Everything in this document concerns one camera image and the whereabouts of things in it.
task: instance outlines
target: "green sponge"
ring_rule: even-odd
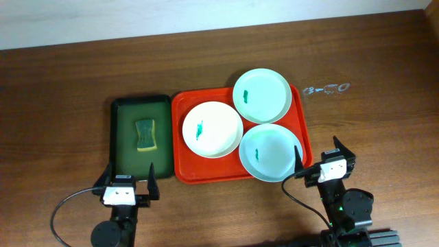
[[[137,151],[146,152],[157,149],[155,136],[155,122],[153,119],[145,119],[136,121],[137,134],[139,141],[137,142]]]

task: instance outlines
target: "brown tabletop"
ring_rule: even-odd
[[[114,98],[233,86],[253,68],[278,71],[301,92],[314,161],[333,148],[333,135],[356,153],[345,185],[375,195],[371,229],[398,230],[405,246],[439,245],[439,46],[423,11],[0,55],[2,246],[60,245],[50,213],[105,168]],[[330,84],[350,86],[305,90]],[[243,246],[325,228],[279,183],[185,185],[172,177],[158,186],[160,201],[139,211],[137,246]],[[287,189],[324,212],[316,188],[292,180]],[[72,246],[90,246],[94,226],[109,217],[89,193],[65,204],[55,225]]]

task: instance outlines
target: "black cable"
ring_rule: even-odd
[[[300,206],[303,206],[304,208],[309,209],[309,210],[313,211],[314,213],[316,213],[317,215],[319,215],[319,216],[322,218],[323,222],[328,226],[328,229],[332,231],[333,229],[332,229],[331,225],[328,223],[327,219],[325,219],[325,218],[323,217],[323,215],[322,215],[321,213],[319,213],[319,211],[317,211],[317,210],[313,209],[312,207],[306,205],[305,203],[303,203],[303,202],[301,202],[301,201],[295,199],[295,197],[293,197],[292,195],[290,195],[290,194],[287,192],[287,190],[286,190],[285,187],[284,187],[284,184],[285,184],[285,182],[287,182],[290,178],[292,178],[292,177],[294,177],[294,176],[296,176],[296,173],[293,173],[293,174],[289,175],[288,177],[286,177],[286,178],[282,181],[282,191],[283,191],[283,193],[285,193],[285,195],[287,195],[289,198],[291,198],[294,202],[297,202]]]
[[[81,194],[81,193],[84,193],[84,192],[87,192],[87,191],[92,191],[92,190],[95,190],[95,189],[103,189],[103,187],[88,188],[88,189],[83,189],[83,190],[80,190],[80,191],[78,191],[78,192],[75,192],[75,193],[71,194],[70,196],[67,196],[64,200],[62,200],[62,201],[60,202],[60,204],[58,204],[58,206],[56,206],[56,208],[55,208],[54,211],[52,212],[52,215],[51,215],[51,217],[50,217],[50,229],[52,230],[52,233],[54,234],[56,240],[58,240],[58,241],[59,241],[64,247],[71,247],[71,246],[68,245],[66,242],[64,242],[64,240],[62,240],[61,237],[60,237],[60,236],[56,233],[56,231],[55,231],[55,228],[54,228],[54,219],[55,219],[56,211],[58,211],[58,209],[60,209],[60,207],[61,207],[66,201],[70,200],[71,198],[73,198],[73,197],[75,197],[75,196],[77,196],[77,195],[79,195],[79,194]]]

